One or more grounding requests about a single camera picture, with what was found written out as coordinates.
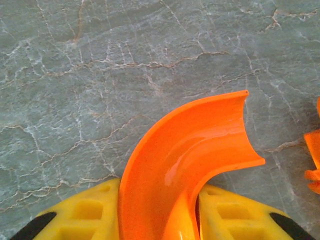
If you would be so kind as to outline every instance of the orange plastic fragment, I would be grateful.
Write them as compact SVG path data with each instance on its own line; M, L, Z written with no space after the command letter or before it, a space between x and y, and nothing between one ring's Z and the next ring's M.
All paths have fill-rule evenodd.
M265 163L243 110L248 91L206 97L159 120L141 139L119 187L122 240L199 240L196 200L213 176Z
M317 111L320 117L320 97L317 101ZM304 177L308 180L315 181L309 183L309 188L317 194L320 194L320 129L306 133L304 140L309 148L311 157L317 170L307 170Z

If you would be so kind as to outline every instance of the marble floor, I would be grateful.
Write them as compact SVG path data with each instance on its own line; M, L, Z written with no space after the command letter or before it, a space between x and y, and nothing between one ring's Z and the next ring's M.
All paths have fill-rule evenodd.
M303 140L320 128L319 0L3 0L0 9L0 239L121 177L171 110L244 89L247 134L266 164L210 183L320 238Z

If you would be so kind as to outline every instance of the orange toy piece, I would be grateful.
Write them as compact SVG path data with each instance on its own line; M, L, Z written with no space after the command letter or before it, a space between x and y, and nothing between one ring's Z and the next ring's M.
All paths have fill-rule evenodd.
M320 117L320 97L317 101L317 111ZM315 163L316 170L307 170L304 177L308 180L314 181L309 183L309 188L317 194L320 194L320 129L306 133L304 140L309 148L311 157Z
M247 90L187 103L141 139L119 187L121 240L199 240L196 200L213 176L262 165L243 122Z

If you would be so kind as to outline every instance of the black rubber strip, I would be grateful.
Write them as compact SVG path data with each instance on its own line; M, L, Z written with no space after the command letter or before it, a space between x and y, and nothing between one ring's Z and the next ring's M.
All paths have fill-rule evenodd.
M293 240L316 240L291 218L275 212L270 216Z
M44 229L52 219L57 215L56 212L48 212L37 216L20 231L18 231L10 240L32 240Z

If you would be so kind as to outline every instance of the orange plastic track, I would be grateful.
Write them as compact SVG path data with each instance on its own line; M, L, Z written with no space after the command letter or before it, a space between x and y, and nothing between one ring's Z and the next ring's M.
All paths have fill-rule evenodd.
M133 151L119 187L121 240L199 240L196 200L213 176L262 165L245 131L248 91L206 97L159 120Z
M320 117L320 97L317 101L317 111ZM316 170L307 170L304 177L308 180L315 181L309 183L309 188L317 194L320 194L320 129L306 133L304 140L309 148L310 154L314 161Z

